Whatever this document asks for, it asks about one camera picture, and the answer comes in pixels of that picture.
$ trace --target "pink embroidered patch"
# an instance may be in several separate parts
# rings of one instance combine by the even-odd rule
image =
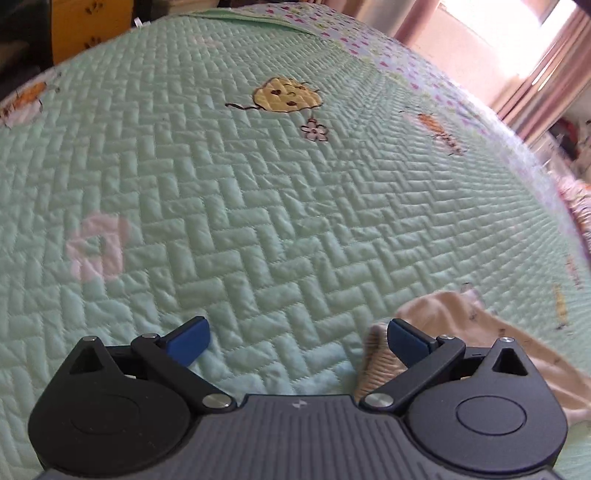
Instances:
[[[99,255],[87,255],[87,240],[97,236],[104,240]],[[117,215],[91,213],[82,220],[80,230],[66,242],[66,253],[72,265],[70,272],[82,282],[94,278],[114,280],[123,273],[123,247],[129,237],[129,222]]]

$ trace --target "quilted herringbone pattern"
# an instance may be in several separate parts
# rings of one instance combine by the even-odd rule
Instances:
[[[273,76],[320,89],[328,142],[303,137],[306,111],[224,107]],[[2,478],[39,469],[26,418],[90,333],[128,343],[203,314],[213,342],[195,369],[219,387],[338,393],[353,390],[368,325],[471,281],[591,370],[576,342],[589,273],[579,258],[577,291],[552,218],[487,144],[457,128],[467,153],[448,156],[399,113],[426,100],[340,48],[169,18],[75,58],[57,83],[35,122],[0,131]],[[66,242],[96,212],[130,225],[124,272],[81,282]],[[560,331],[552,283],[569,308]]]

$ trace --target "gray ribbed plate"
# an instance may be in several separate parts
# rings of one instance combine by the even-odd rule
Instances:
[[[210,415],[188,444],[119,480],[468,480],[419,452],[399,421],[359,410],[348,395],[253,395]],[[38,480],[71,480],[47,472]],[[524,480],[556,480],[539,472]]]

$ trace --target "blue gripper pad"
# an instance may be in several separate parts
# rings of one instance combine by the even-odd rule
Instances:
[[[194,317],[162,338],[166,353],[188,367],[209,346],[211,334],[204,317]]]
[[[388,347],[400,361],[411,368],[435,348],[435,340],[403,320],[388,324]]]

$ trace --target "logo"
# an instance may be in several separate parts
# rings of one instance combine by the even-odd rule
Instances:
[[[298,400],[296,403],[292,403],[292,405],[297,408],[298,410],[305,407],[308,404],[308,402],[304,401],[304,400]]]

